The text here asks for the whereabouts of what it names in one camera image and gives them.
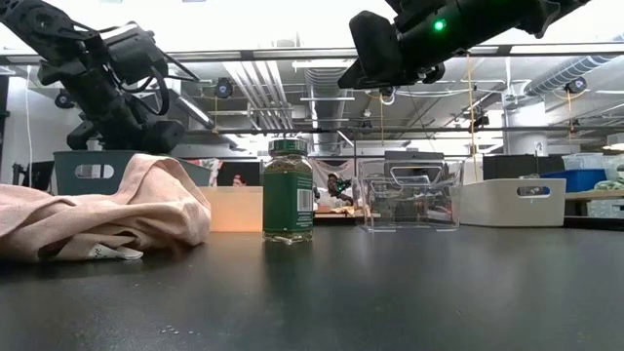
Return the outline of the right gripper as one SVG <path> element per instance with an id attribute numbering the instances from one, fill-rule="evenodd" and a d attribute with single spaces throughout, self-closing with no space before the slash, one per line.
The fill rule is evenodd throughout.
<path id="1" fill-rule="evenodd" d="M 357 59 L 338 79 L 341 89 L 432 84 L 445 61 L 492 36 L 492 0 L 389 0 L 394 23 L 370 11 L 349 21 Z"/>

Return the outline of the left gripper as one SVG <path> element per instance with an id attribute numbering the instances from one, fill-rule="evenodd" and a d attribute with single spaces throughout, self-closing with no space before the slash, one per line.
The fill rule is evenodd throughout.
<path id="1" fill-rule="evenodd" d="M 110 62 L 74 58 L 65 62 L 40 62 L 38 78 L 44 85 L 62 83 L 74 103 L 82 110 L 82 122 L 66 137 L 71 150 L 88 150 L 94 141 L 106 149 L 143 149 L 153 154 L 168 154 L 185 135 L 176 120 L 151 121 L 150 114 L 161 111 L 137 97 L 144 85 L 130 89 L 115 75 Z M 153 69 L 142 79 L 146 84 L 161 80 Z"/>

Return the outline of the pink cloth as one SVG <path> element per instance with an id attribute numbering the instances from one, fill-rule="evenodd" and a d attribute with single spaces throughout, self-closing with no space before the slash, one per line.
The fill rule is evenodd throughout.
<path id="1" fill-rule="evenodd" d="M 170 157 L 138 154 L 112 195 L 60 196 L 0 184 L 0 259 L 141 257 L 206 241 L 212 209 Z"/>

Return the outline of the clear plastic bin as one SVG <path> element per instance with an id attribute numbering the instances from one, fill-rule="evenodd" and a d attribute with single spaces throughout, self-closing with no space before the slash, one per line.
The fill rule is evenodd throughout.
<path id="1" fill-rule="evenodd" d="M 358 171 L 357 192 L 368 231 L 459 227 L 462 160 L 369 160 Z"/>

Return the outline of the green-label glass spice jar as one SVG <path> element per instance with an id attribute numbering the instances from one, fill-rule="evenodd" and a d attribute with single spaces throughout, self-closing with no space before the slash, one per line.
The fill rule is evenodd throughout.
<path id="1" fill-rule="evenodd" d="M 262 173 L 262 235 L 265 241 L 293 245 L 310 242 L 313 232 L 313 170 L 307 142 L 274 139 Z"/>

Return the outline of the dark teal plastic bin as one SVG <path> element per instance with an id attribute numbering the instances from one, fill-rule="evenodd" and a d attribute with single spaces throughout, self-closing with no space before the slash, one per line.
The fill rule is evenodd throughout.
<path id="1" fill-rule="evenodd" d="M 170 156 L 135 151 L 61 151 L 54 154 L 58 194 L 139 201 L 204 202 L 209 171 Z"/>

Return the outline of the black equipment stand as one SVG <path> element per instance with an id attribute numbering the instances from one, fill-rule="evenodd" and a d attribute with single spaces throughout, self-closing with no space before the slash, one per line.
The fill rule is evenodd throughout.
<path id="1" fill-rule="evenodd" d="M 48 191 L 51 187 L 54 166 L 54 161 L 35 162 L 27 166 L 14 163 L 12 184 Z"/>

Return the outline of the floral fabric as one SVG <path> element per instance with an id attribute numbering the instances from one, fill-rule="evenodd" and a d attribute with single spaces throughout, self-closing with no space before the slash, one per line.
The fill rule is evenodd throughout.
<path id="1" fill-rule="evenodd" d="M 218 186 L 218 174 L 223 162 L 216 158 L 190 159 L 189 163 L 200 166 L 209 171 L 208 186 Z"/>

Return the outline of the orange plastic bin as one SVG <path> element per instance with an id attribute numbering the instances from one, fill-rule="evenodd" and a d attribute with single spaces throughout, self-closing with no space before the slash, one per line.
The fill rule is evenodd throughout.
<path id="1" fill-rule="evenodd" d="M 259 186 L 201 187 L 211 204 L 211 231 L 222 233 L 260 233 L 262 231 L 263 192 Z"/>

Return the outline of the grey hanging sheet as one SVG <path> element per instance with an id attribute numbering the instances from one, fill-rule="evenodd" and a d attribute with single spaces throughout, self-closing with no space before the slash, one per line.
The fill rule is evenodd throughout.
<path id="1" fill-rule="evenodd" d="M 352 180 L 355 178 L 355 162 L 352 159 L 318 159 L 310 160 L 313 170 L 313 181 L 316 187 L 326 191 L 330 175 L 339 179 Z"/>

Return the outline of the person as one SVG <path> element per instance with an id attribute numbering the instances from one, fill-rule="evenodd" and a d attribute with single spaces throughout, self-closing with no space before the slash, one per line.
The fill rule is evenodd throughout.
<path id="1" fill-rule="evenodd" d="M 329 174 L 325 188 L 314 184 L 315 201 L 319 207 L 331 209 L 354 206 L 354 199 L 346 193 L 346 190 L 351 186 L 351 179 L 343 179 L 337 174 Z"/>

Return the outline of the white concrete column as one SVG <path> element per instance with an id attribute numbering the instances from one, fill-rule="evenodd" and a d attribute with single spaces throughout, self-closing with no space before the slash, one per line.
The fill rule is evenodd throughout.
<path id="1" fill-rule="evenodd" d="M 547 156 L 548 137 L 542 130 L 548 122 L 543 101 L 520 107 L 507 107 L 504 126 L 509 128 L 534 127 L 530 131 L 504 132 L 504 152 L 507 155 Z"/>

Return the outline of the white plastic bin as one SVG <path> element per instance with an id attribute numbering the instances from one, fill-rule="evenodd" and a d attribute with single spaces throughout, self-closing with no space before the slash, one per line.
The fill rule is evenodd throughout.
<path id="1" fill-rule="evenodd" d="M 484 227 L 560 227 L 566 180 L 499 178 L 464 184 L 461 224 Z"/>

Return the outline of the clear storage tub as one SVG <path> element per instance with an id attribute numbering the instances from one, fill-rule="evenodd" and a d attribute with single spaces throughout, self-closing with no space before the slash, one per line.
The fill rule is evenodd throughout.
<path id="1" fill-rule="evenodd" d="M 575 153 L 563 155 L 562 160 L 566 170 L 602 169 L 604 167 L 603 153 Z"/>

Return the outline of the blue plastic storage bin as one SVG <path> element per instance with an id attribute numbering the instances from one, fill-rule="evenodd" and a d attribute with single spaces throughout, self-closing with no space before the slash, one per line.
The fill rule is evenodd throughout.
<path id="1" fill-rule="evenodd" d="M 595 185 L 606 180 L 604 169 L 575 169 L 541 174 L 541 178 L 564 179 L 565 192 L 577 193 L 593 190 Z"/>

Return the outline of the wooden work table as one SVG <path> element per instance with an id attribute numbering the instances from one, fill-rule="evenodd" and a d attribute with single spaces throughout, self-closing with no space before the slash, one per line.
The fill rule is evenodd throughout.
<path id="1" fill-rule="evenodd" d="M 624 219 L 624 190 L 567 193 L 565 215 Z"/>

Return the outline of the horizontal overhead frame bar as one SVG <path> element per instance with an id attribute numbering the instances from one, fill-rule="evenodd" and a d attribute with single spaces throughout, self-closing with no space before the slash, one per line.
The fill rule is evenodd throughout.
<path id="1" fill-rule="evenodd" d="M 475 58 L 505 57 L 578 57 L 621 56 L 624 42 L 563 43 L 563 44 L 500 44 L 479 45 L 467 51 Z M 255 50 L 171 52 L 180 62 L 355 59 L 354 48 L 274 48 Z M 27 51 L 0 50 L 0 65 L 36 64 L 41 58 Z"/>

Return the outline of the black vertical post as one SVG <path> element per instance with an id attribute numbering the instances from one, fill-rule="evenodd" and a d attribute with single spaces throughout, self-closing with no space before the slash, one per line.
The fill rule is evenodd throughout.
<path id="1" fill-rule="evenodd" d="M 10 115 L 10 112 L 7 109 L 9 84 L 9 77 L 6 75 L 0 75 L 0 171 L 2 170 L 3 152 L 6 141 L 6 120 Z"/>

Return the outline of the long silver ventilation duct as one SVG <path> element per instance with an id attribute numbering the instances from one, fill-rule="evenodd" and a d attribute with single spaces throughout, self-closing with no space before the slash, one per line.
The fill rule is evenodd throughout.
<path id="1" fill-rule="evenodd" d="M 565 84 L 582 78 L 592 70 L 609 63 L 617 55 L 591 54 L 572 57 L 524 84 L 518 91 L 520 97 L 534 98 L 553 92 Z"/>

